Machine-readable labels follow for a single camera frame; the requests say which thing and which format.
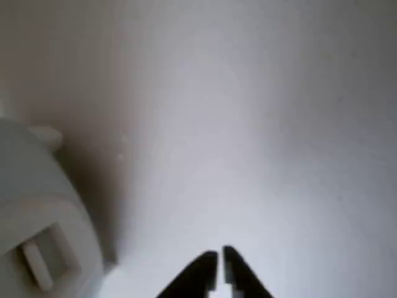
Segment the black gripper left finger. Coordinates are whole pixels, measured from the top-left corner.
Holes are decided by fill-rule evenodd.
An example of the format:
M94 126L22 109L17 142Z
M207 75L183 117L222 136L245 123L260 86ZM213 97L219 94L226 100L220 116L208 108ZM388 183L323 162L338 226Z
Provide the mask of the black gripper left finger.
M204 298L215 290L218 253L205 251L191 261L158 295L158 298Z

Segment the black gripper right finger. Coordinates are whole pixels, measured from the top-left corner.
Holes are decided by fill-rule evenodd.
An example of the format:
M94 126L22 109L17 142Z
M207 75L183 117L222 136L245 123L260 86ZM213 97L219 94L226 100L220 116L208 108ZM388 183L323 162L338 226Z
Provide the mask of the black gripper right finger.
M232 287L232 297L273 298L242 255L231 245L223 247L225 283Z

